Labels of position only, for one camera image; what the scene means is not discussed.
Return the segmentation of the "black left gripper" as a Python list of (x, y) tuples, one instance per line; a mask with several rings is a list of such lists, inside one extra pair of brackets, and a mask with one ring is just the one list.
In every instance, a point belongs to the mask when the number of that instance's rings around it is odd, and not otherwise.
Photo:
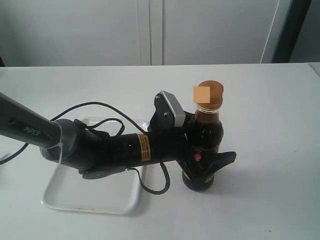
[(148, 165), (176, 161), (195, 180), (210, 181), (215, 172), (232, 164), (237, 157), (235, 151), (195, 151), (186, 137), (188, 124), (193, 118), (186, 115), (183, 125), (173, 126), (172, 117), (153, 115), (147, 137), (150, 146)]

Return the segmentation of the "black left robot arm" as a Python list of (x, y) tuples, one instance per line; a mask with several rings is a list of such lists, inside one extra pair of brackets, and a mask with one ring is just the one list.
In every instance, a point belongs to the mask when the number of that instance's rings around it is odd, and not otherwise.
[(159, 92), (147, 130), (109, 135), (79, 120), (48, 120), (8, 96), (0, 96), (0, 133), (40, 148), (52, 162), (77, 169), (84, 179), (98, 179), (127, 169), (176, 161), (194, 179), (233, 163), (234, 151), (196, 153), (185, 132), (192, 114), (175, 96)]

